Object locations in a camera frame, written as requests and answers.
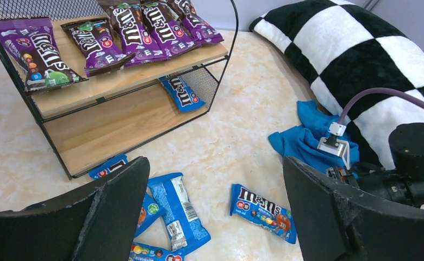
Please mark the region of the purple candy bag bottom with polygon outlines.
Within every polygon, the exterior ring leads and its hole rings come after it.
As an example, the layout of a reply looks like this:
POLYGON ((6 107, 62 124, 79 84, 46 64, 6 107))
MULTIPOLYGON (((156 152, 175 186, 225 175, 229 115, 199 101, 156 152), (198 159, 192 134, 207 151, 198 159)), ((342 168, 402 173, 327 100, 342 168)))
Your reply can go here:
POLYGON ((85 57, 85 74, 93 77, 117 71, 134 58, 116 44, 108 18, 92 18, 61 25, 85 57))

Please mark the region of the purple candy bag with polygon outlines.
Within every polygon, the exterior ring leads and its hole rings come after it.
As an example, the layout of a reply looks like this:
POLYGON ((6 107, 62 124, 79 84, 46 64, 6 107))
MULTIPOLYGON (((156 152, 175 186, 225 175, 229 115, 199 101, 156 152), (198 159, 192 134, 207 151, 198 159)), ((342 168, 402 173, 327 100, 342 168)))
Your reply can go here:
POLYGON ((140 1, 101 0, 97 3, 107 13, 113 31, 120 38, 123 53, 132 56, 125 67, 168 59, 144 26, 140 1))
POLYGON ((85 74, 93 77, 117 71, 134 58, 116 44, 108 18, 92 18, 61 25, 85 57, 85 74))
POLYGON ((181 27, 176 15, 165 1, 142 1, 141 10, 146 28, 169 59, 199 48, 181 27))
POLYGON ((194 5, 190 0, 167 1, 169 7, 179 16, 182 26, 199 45, 212 45, 222 42, 222 35, 207 21, 197 15, 194 5))
POLYGON ((0 20, 0 44, 26 73, 25 92, 87 81, 63 61, 48 17, 0 20))

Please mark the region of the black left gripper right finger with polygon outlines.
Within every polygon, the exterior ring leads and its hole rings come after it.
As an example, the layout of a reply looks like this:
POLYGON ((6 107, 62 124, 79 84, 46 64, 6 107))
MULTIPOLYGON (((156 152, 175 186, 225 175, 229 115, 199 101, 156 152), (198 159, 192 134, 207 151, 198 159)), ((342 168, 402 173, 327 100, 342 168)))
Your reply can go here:
POLYGON ((424 210, 328 177, 294 157, 283 176, 304 260, 424 260, 424 210))

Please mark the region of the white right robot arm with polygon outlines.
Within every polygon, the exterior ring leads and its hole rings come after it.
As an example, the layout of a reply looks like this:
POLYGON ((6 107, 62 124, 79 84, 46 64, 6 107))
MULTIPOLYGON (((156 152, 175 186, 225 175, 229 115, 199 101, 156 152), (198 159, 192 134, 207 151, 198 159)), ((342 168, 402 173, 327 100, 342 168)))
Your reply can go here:
POLYGON ((330 167, 325 174, 380 198, 420 208, 424 205, 424 123, 399 125, 388 142, 393 170, 358 161, 350 170, 330 167))

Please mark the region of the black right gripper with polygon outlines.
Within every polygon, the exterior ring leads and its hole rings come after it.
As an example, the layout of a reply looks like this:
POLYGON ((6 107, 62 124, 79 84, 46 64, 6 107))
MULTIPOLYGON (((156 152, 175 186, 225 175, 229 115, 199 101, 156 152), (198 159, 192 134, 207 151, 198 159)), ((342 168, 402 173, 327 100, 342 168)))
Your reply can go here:
POLYGON ((396 170, 386 170, 371 163, 357 161, 350 169, 339 166, 327 168, 325 175, 380 198, 408 206, 414 205, 406 180, 396 170))

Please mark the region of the blue candy bag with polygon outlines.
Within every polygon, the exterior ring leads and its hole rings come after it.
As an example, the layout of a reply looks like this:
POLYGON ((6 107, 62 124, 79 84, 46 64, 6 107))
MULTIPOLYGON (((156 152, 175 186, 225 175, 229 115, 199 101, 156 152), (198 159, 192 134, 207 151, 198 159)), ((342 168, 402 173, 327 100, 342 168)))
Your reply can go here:
POLYGON ((186 256, 211 240, 190 201, 181 172, 151 178, 147 186, 166 210, 162 218, 173 252, 186 256))
POLYGON ((162 247, 133 242, 128 257, 129 261, 185 261, 182 254, 162 247))
POLYGON ((188 113, 205 106, 205 102, 195 94, 183 77, 174 76, 168 79, 170 76, 173 75, 160 77, 159 80, 181 113, 188 113))
MULTIPOLYGON (((119 154, 101 166, 89 171, 89 176, 94 179, 100 179, 108 174, 116 171, 128 163, 128 158, 125 154, 119 154)), ((166 209, 148 193, 145 192, 144 200, 139 215, 138 225, 134 237, 138 237, 149 226, 151 226, 158 218, 166 213, 166 209)))
POLYGON ((237 214, 287 243, 296 243, 297 231, 292 212, 241 184, 231 186, 229 214, 237 214))

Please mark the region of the blue candy bag back side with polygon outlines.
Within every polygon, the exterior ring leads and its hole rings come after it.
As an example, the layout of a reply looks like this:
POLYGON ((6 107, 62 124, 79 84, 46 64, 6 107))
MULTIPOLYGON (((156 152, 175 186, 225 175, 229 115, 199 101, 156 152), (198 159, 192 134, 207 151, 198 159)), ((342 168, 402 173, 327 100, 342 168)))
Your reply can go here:
POLYGON ((173 252, 186 256, 211 240, 190 201, 181 172, 151 178, 147 186, 166 210, 162 218, 173 252))

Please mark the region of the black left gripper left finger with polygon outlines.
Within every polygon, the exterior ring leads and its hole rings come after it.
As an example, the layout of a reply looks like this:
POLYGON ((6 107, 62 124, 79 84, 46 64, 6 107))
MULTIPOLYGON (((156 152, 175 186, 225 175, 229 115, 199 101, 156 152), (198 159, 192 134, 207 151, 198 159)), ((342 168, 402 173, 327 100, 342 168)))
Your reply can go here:
POLYGON ((0 260, 127 260, 149 172, 138 157, 57 197, 0 212, 0 260))

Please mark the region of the black white checkered pillow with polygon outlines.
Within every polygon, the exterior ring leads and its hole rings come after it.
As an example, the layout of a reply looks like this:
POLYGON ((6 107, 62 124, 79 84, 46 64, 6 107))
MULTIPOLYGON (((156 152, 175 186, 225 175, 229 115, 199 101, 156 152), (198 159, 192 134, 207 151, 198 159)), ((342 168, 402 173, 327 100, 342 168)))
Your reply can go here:
POLYGON ((308 82, 317 101, 346 126, 352 164, 395 168, 389 136, 399 125, 424 123, 424 52, 405 34, 348 1, 301 1, 268 11, 250 31, 272 43, 308 82))

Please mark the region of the blue cloth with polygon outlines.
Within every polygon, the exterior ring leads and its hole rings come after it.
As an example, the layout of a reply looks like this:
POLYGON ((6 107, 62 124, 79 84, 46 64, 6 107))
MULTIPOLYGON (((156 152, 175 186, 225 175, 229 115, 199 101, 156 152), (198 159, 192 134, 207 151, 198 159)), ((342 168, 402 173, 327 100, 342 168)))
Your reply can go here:
POLYGON ((268 136, 272 148, 282 157, 295 157, 321 173, 330 167, 344 166, 340 157, 317 149, 320 139, 330 136, 329 126, 339 116, 319 111, 315 101, 298 101, 297 115, 299 126, 268 136))

